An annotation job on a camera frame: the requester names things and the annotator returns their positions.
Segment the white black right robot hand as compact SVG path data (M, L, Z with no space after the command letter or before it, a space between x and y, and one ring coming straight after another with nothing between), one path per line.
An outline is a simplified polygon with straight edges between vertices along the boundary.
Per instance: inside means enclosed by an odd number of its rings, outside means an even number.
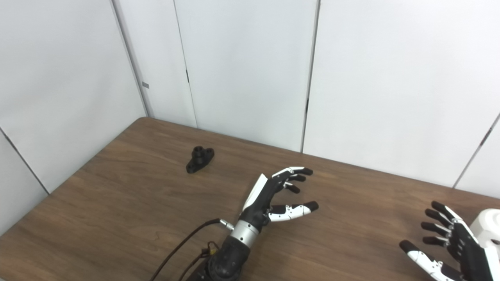
M409 240L399 243L401 250L435 281L498 281L498 251L481 246L466 222L451 208L437 201L432 201L431 206L425 214L439 224L422 222L420 226L438 236L423 237L423 243L446 249L460 269L434 258Z

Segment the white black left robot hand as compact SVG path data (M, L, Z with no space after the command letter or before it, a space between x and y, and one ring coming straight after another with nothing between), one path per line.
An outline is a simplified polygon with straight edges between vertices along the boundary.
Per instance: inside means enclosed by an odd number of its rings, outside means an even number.
M292 205L271 204L275 194L283 190L299 194L300 189L293 181L304 182L313 173L306 167L287 167L269 178L261 174L243 205L239 220L261 232L269 222L297 219L316 211L319 208L316 201Z

